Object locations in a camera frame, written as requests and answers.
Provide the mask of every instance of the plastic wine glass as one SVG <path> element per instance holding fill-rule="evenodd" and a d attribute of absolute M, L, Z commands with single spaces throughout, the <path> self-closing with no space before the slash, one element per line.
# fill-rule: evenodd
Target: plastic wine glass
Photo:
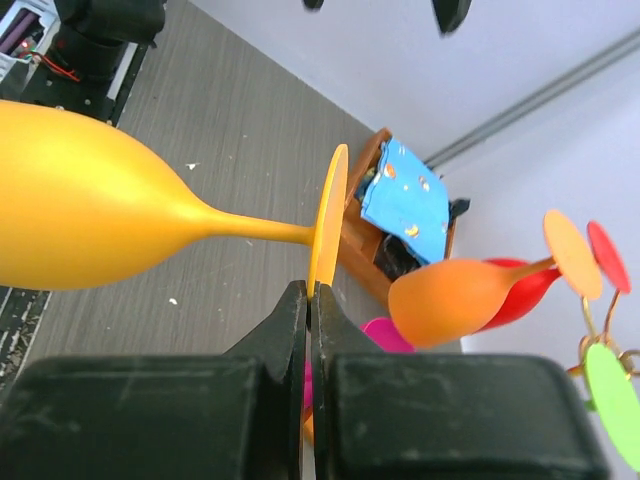
<path fill-rule="evenodd" d="M 517 258 L 489 258 L 485 262 L 502 267 L 522 267 L 528 265 L 525 260 Z M 560 270 L 557 268 L 549 268 L 540 272 L 529 275 L 515 283 L 505 299 L 502 307 L 498 310 L 489 322 L 484 325 L 479 332 L 489 330 L 496 327 L 507 325 L 511 322 L 524 317 L 533 310 L 542 297 L 544 297 L 549 287 L 560 278 Z"/>
<path fill-rule="evenodd" d="M 141 142 L 82 115 L 0 100 L 0 130 L 0 285 L 96 287 L 215 235 L 307 245 L 309 295 L 316 281 L 332 283 L 346 145 L 331 160 L 315 225 L 304 227 L 210 207 Z"/>
<path fill-rule="evenodd" d="M 602 278 L 586 240 L 557 210 L 544 217 L 551 257 L 516 268 L 480 260 L 444 260 L 397 279 L 389 310 L 400 334 L 417 347 L 434 347 L 482 328 L 504 304 L 513 285 L 557 265 L 580 295 L 597 298 Z"/>

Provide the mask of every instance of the blue fabric with pattern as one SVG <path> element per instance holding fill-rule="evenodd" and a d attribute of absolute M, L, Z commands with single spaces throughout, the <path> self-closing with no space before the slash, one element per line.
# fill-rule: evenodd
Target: blue fabric with pattern
<path fill-rule="evenodd" d="M 395 138 L 382 146 L 360 216 L 400 238 L 423 264 L 444 259 L 449 196 L 440 179 Z"/>

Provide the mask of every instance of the green disc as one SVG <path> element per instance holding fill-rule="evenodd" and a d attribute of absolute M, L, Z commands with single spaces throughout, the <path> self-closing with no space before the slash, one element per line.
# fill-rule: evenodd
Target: green disc
<path fill-rule="evenodd" d="M 596 411 L 620 455 L 640 472 L 640 402 L 615 354 L 602 344 L 589 347 L 585 374 Z"/>

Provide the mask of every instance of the red wire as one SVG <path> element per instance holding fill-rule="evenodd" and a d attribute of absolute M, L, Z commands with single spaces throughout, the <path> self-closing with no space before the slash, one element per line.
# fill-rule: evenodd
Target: red wire
<path fill-rule="evenodd" d="M 50 70 L 52 70 L 53 72 L 55 72 L 55 73 L 57 73 L 59 75 L 62 75 L 62 76 L 67 77 L 67 78 L 70 78 L 74 82 L 79 82 L 80 81 L 80 79 L 75 75 L 75 71 L 63 69 L 59 65 L 56 65 L 46 55 L 42 55 L 41 53 L 38 53 L 38 52 L 27 51 L 27 52 L 23 52 L 20 55 L 20 57 L 26 57 L 27 55 L 31 55 L 34 58 L 36 58 L 36 57 L 39 58 L 41 61 L 43 61 L 46 64 L 47 67 L 49 67 Z"/>

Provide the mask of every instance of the red disc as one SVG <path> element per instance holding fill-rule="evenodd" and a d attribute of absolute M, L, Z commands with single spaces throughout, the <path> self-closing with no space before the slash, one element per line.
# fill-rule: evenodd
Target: red disc
<path fill-rule="evenodd" d="M 587 224 L 587 234 L 596 262 L 611 284 L 621 293 L 631 292 L 631 280 L 618 249 L 613 244 L 602 225 L 593 220 Z"/>

